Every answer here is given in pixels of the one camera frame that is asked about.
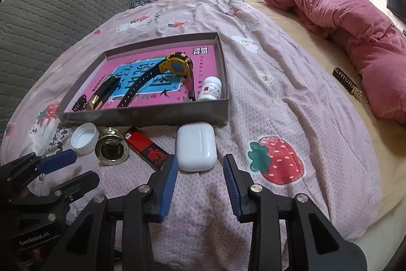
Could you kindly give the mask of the gold lipstick cap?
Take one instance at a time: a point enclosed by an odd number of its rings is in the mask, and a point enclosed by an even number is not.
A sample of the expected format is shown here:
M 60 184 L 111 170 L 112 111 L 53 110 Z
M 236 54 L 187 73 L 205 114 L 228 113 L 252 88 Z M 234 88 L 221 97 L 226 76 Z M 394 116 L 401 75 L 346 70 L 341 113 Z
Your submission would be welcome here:
M 96 143 L 95 154 L 105 166 L 116 166 L 129 157 L 129 146 L 123 133 L 113 127 L 103 130 Z

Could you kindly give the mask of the black hair claw clip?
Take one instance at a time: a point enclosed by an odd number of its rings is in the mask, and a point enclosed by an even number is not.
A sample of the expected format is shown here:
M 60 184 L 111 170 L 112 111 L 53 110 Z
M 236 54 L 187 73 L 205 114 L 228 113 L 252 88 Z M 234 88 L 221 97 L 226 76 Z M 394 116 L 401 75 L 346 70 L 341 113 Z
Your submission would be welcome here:
M 85 94 L 81 95 L 78 100 L 74 103 L 72 107 L 73 112 L 86 110 L 87 107 L 87 96 Z

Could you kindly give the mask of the black gold lipstick tube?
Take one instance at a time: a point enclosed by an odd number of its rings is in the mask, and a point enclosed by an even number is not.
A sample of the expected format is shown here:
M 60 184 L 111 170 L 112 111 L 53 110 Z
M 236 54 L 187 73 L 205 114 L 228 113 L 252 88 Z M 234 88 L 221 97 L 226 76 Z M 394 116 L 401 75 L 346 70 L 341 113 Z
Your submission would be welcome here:
M 90 98 L 90 101 L 87 103 L 86 110 L 93 111 L 100 109 L 111 94 L 117 89 L 120 81 L 121 77 L 119 76 L 111 76 L 106 79 Z

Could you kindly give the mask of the white earbuds case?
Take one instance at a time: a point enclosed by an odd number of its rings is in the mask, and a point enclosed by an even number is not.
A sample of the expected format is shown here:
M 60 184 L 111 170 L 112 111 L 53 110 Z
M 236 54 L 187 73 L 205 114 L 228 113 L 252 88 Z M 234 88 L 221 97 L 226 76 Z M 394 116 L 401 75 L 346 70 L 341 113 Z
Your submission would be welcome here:
M 176 138 L 178 167 L 194 173 L 211 170 L 217 161 L 214 128 L 206 122 L 185 124 Z

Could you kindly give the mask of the small white pill bottle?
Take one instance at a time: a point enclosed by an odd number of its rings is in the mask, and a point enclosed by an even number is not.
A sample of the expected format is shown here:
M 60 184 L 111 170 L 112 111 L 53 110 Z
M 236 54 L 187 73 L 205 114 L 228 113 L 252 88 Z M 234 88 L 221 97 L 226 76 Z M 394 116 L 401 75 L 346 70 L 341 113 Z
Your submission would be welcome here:
M 204 79 L 198 100 L 219 100 L 222 95 L 222 81 L 216 76 Z

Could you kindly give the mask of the yellow black wrist watch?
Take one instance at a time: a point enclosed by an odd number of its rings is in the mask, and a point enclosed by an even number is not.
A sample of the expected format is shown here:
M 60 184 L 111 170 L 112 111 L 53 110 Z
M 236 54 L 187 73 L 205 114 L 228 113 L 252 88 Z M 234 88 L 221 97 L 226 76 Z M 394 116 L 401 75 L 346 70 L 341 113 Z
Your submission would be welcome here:
M 162 61 L 156 63 L 151 69 L 142 74 L 131 86 L 128 88 L 126 94 L 118 104 L 118 108 L 127 107 L 141 90 L 151 79 L 158 75 L 171 72 L 178 77 L 189 78 L 191 87 L 189 89 L 189 100 L 196 101 L 194 90 L 194 76 L 193 76 L 193 62 L 189 56 L 182 52 L 175 52 L 165 57 Z

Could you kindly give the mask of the white plastic bottle cap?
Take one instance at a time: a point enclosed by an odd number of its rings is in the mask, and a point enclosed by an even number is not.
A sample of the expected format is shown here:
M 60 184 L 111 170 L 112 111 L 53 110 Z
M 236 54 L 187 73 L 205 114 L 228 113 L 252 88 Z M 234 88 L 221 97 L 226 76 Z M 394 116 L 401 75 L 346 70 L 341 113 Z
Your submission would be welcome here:
M 99 131 L 93 123 L 79 126 L 71 137 L 71 146 L 79 155 L 87 155 L 95 150 Z

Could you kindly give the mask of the pink strawberry bed sheet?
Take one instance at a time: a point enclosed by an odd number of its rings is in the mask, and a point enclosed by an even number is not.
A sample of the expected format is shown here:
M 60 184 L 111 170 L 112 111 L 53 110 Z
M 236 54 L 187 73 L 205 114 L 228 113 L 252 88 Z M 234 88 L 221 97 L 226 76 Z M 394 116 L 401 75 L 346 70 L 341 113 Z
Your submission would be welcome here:
M 7 163 L 43 145 L 46 116 L 103 52 L 167 36 L 217 32 L 222 44 L 230 116 L 215 128 L 218 161 L 206 173 L 180 172 L 168 217 L 151 226 L 154 258 L 178 270 L 247 270 L 251 224 L 240 224 L 230 205 L 221 159 L 274 194 L 305 193 L 341 236 L 354 241 L 376 219 L 381 203 L 379 165 L 371 138 L 354 106 L 324 70 L 272 19 L 244 0 L 159 1 L 121 12 L 71 46 L 31 88 L 10 119 L 1 146 Z M 34 180 L 45 195 L 88 170 L 100 184 L 71 207 L 74 221 L 91 199 L 125 195 L 153 170 L 131 152 L 118 166 L 99 166 L 95 153 Z

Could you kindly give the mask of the red black lighter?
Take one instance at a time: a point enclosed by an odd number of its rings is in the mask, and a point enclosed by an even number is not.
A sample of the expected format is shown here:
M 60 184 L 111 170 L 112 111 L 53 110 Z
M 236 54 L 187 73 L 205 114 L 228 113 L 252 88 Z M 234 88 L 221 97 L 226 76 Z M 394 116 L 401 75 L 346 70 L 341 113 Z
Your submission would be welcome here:
M 144 133 L 131 127 L 125 134 L 125 140 L 153 170 L 159 171 L 168 158 L 168 153 L 150 140 Z

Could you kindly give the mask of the grey quilted sofa cover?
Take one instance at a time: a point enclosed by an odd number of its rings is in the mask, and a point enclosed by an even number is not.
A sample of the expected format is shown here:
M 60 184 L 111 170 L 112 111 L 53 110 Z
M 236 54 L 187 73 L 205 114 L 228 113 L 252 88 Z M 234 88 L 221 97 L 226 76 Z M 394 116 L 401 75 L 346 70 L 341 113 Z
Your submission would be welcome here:
M 133 0 L 1 2 L 1 136 L 23 97 L 67 49 Z

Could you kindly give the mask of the black gold small packet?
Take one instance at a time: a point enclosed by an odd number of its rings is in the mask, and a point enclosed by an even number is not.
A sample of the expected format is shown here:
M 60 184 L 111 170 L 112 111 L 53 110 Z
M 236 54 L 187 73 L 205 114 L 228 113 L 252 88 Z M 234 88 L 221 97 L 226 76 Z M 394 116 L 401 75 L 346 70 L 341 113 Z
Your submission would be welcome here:
M 343 72 L 339 67 L 335 67 L 332 71 L 332 75 L 350 93 L 350 95 L 354 96 L 358 101 L 362 101 L 362 91 L 345 72 Z

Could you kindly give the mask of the shallow grey cardboard box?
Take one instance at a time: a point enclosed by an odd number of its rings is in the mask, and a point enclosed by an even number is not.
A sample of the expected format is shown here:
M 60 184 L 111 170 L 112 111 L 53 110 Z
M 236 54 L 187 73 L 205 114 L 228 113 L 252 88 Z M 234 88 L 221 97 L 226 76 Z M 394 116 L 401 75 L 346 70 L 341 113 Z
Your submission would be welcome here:
M 192 102 L 188 97 L 191 87 L 189 78 L 166 72 L 144 85 L 129 106 L 118 108 L 128 88 L 142 74 L 175 52 L 185 53 L 193 62 L 196 101 Z M 100 109 L 72 111 L 81 95 L 85 94 L 89 102 L 96 90 L 111 76 L 119 76 L 121 81 Z M 219 100 L 198 100 L 203 81 L 208 76 L 216 76 L 222 81 Z M 217 32 L 207 32 L 142 41 L 103 52 L 73 83 L 56 115 L 66 125 L 85 122 L 98 126 L 181 125 L 190 122 L 225 125 L 229 100 L 221 40 Z

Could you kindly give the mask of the dark patterned cloth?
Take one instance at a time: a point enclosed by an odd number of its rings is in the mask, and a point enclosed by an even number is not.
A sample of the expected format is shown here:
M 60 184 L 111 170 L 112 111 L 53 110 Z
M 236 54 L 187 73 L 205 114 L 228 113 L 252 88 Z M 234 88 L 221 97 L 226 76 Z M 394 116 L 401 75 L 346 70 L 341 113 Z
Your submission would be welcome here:
M 137 8 L 140 6 L 148 5 L 150 3 L 155 3 L 156 1 L 159 1 L 159 0 L 131 0 L 129 8 L 134 9 L 134 8 Z

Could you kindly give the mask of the pink crumpled duvet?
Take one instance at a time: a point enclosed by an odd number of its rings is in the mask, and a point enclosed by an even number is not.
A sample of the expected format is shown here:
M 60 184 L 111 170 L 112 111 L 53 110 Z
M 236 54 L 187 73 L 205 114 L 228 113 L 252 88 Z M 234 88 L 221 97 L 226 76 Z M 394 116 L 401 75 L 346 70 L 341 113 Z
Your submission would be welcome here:
M 405 36 L 368 0 L 264 0 L 343 48 L 377 118 L 405 123 Z

